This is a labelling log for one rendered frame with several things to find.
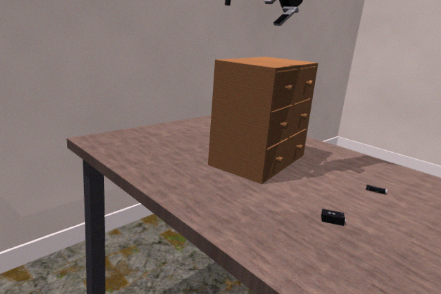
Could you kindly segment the small brown wooden chest of drawers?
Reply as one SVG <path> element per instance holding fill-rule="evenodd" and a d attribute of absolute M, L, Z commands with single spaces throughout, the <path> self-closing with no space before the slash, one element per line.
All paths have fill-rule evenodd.
<path fill-rule="evenodd" d="M 279 61 L 280 62 L 280 61 Z M 304 156 L 295 159 L 268 179 L 263 181 L 267 148 L 287 139 L 295 133 L 308 129 L 306 127 L 267 146 L 271 111 L 292 105 L 291 123 L 294 103 L 311 99 L 308 96 L 272 108 L 276 70 L 298 69 L 300 67 L 316 66 L 318 63 L 290 60 L 282 65 L 263 57 L 241 59 L 216 59 L 214 66 L 214 85 L 212 96 L 212 116 L 209 137 L 208 165 L 231 174 L 263 184 L 290 164 Z M 312 63 L 312 64 L 308 64 Z M 289 66 L 289 67 L 283 67 Z"/>

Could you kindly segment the brown wooden drawer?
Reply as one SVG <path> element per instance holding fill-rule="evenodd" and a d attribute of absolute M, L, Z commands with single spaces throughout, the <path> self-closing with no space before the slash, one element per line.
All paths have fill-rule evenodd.
<path fill-rule="evenodd" d="M 316 66 L 300 67 L 295 101 L 312 96 L 316 76 Z M 313 87 L 312 87 L 313 86 Z"/>
<path fill-rule="evenodd" d="M 287 105 L 271 111 L 267 146 L 289 135 L 292 110 L 292 105 Z"/>
<path fill-rule="evenodd" d="M 310 106 L 311 106 L 310 98 L 294 103 L 294 112 L 293 112 L 290 134 L 307 126 Z"/>
<path fill-rule="evenodd" d="M 267 148 L 263 181 L 285 167 L 287 145 L 288 140 L 284 139 Z"/>
<path fill-rule="evenodd" d="M 272 108 L 294 101 L 298 70 L 277 70 Z"/>
<path fill-rule="evenodd" d="M 289 137 L 286 166 L 301 155 L 303 155 L 303 146 L 305 146 L 306 132 L 307 130 L 303 129 L 302 131 L 297 132 Z"/>

